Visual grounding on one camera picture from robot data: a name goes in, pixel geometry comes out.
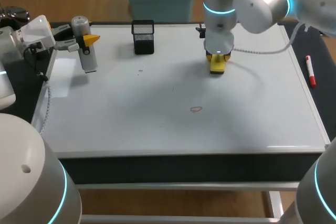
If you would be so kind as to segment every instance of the whiteboard surface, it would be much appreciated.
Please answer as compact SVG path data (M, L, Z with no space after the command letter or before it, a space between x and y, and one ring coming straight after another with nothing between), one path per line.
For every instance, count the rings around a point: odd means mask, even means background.
M133 54L131 26L92 26L98 71L78 53L54 53L44 139L58 157L323 152L329 143L290 47L277 55L232 52L209 74L195 24L156 25L153 55ZM288 41L277 25L254 35L239 24L235 47L256 51ZM42 91L33 125L40 129ZM202 109L196 113L192 107Z

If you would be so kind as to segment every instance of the red marker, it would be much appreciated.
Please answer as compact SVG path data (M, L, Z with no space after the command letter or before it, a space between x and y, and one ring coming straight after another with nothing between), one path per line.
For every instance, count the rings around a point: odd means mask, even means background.
M316 81L315 81L315 76L314 76L314 71L313 71L313 65L311 64L311 59L310 59L309 55L306 56L306 63L307 63L307 69L308 69L308 73L309 73L310 85L311 85L312 88L315 88L316 87Z

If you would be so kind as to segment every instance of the black mesh pen holder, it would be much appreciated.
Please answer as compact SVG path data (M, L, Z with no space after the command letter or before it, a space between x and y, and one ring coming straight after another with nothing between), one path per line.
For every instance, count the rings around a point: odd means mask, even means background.
M136 55L151 55L154 53L153 20L133 20L132 34Z

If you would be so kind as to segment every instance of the white cable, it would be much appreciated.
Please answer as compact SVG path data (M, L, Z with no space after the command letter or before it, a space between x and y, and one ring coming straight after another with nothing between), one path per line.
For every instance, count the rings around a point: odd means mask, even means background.
M46 126L47 126L47 123L48 123L50 105L51 105L51 88L50 88L50 84L49 84L49 81L46 81L45 83L46 83L47 90L48 90L48 104L47 104L46 116L44 117L43 125L42 125L41 131L40 131L41 135L43 134L44 130L46 129Z
M257 55L272 55L272 54L279 54L283 51L286 51L287 48L290 47L290 45L293 43L295 37L296 37L296 34L298 33L298 30L299 28L303 25L304 23L302 22L299 22L297 23L297 25L295 26L294 30L293 30L293 33L292 33L292 36L290 37L290 40L288 42L288 44L280 49L280 50L277 50L277 51L272 51L272 52L258 52L258 51L251 51L251 50L245 50L245 49L239 49L239 48L234 48L232 49L233 51L238 51L238 52L247 52L249 54L257 54Z

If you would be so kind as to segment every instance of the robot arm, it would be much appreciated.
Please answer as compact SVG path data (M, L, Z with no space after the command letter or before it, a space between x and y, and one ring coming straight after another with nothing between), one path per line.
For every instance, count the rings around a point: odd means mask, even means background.
M12 105L15 93L4 64L23 60L28 50L36 54L49 48L55 50L78 51L85 73L97 69L93 43L99 39L91 35L87 18L77 16L71 26L63 25L52 29L44 15L38 16L27 25L14 31L11 27L0 28L0 110Z
M286 16L336 36L336 0L204 0L205 49L210 54L229 54L236 23L258 34Z

